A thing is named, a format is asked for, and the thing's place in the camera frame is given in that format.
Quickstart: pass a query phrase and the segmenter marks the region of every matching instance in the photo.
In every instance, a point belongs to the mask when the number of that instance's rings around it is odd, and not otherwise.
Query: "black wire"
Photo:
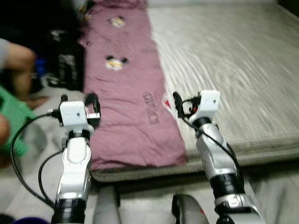
[[[45,164],[50,160],[52,159],[54,156],[62,153],[64,151],[61,150],[57,153],[54,153],[53,155],[49,156],[47,159],[45,159],[45,161],[41,164],[41,166],[39,167],[39,170],[38,170],[38,184],[39,184],[39,188],[41,189],[41,192],[43,194],[43,196],[45,197],[45,199],[47,201],[49,201],[50,203],[54,204],[54,202],[48,197],[47,193],[45,192],[44,188],[43,188],[43,182],[42,182],[42,173],[43,173],[43,167],[45,166]]]
[[[34,119],[31,119],[29,122],[27,122],[26,124],[24,124],[19,130],[18,132],[15,134],[12,143],[10,145],[10,157],[11,157],[11,161],[13,164],[13,168],[15,171],[15,174],[17,175],[17,177],[19,178],[20,182],[23,184],[23,186],[35,197],[37,197],[39,200],[41,200],[42,202],[46,203],[48,206],[50,206],[51,208],[54,209],[54,203],[49,202],[48,200],[44,199],[42,196],[40,196],[38,193],[36,193],[33,189],[31,189],[30,186],[28,186],[25,182],[25,180],[22,177],[22,174],[18,168],[18,165],[16,163],[15,160],[15,151],[14,151],[14,145],[16,140],[18,139],[19,135],[27,128],[27,126],[29,126],[32,122],[34,122],[37,119],[43,118],[48,116],[48,114],[44,114],[44,115],[40,115]]]
[[[242,185],[244,186],[244,177],[243,177],[243,173],[241,172],[240,164],[239,164],[239,162],[238,162],[238,160],[237,160],[237,157],[236,157],[236,155],[235,155],[233,149],[231,148],[231,146],[227,143],[227,147],[228,147],[229,150],[230,150],[230,152],[229,152],[225,147],[223,147],[222,144],[220,144],[219,142],[217,142],[213,137],[211,137],[211,136],[208,135],[207,133],[205,133],[205,132],[203,132],[202,130],[200,130],[198,127],[196,127],[196,126],[190,124],[188,121],[186,121],[186,120],[185,120],[185,117],[184,117],[184,114],[183,114],[183,111],[184,111],[183,104],[184,104],[185,102],[192,102],[192,100],[187,99],[187,100],[184,100],[184,101],[180,104],[178,113],[179,113],[180,117],[182,118],[182,120],[183,120],[188,126],[194,128],[196,131],[198,131],[200,134],[203,134],[203,135],[207,136],[209,139],[211,139],[213,142],[215,142],[216,145],[218,145],[224,152],[226,152],[226,153],[229,155],[229,157],[230,157],[230,158],[234,161],[234,163],[235,163],[237,172],[238,172],[238,174],[239,174],[239,176],[240,176],[240,179],[241,179],[241,181],[242,181]]]

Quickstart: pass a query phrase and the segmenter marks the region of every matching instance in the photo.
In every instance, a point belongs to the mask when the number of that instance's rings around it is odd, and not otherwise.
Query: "person's leg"
[[[9,121],[0,114],[0,146],[3,145],[9,137]],[[0,151],[0,168],[7,167],[11,164],[9,154]]]
[[[35,63],[35,54],[29,48],[8,43],[5,68],[12,70],[12,83],[15,96],[25,101],[32,109],[43,104],[47,98],[29,99],[31,76]]]

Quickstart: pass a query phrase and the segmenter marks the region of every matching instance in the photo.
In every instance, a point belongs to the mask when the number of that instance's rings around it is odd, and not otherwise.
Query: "cartoon character print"
[[[115,59],[113,56],[107,56],[106,60],[107,60],[107,62],[105,63],[106,68],[114,71],[122,70],[123,65],[128,63],[128,59],[125,57],[121,60],[118,60]]]
[[[116,16],[108,20],[113,26],[119,28],[125,25],[125,19],[122,16]]]

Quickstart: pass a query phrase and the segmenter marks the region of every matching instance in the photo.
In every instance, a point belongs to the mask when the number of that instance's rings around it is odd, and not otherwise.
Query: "gray mattress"
[[[215,122],[241,165],[299,158],[299,20],[278,5],[150,8],[169,93],[222,94]],[[110,182],[202,170],[194,131],[178,121],[180,167],[93,171]]]

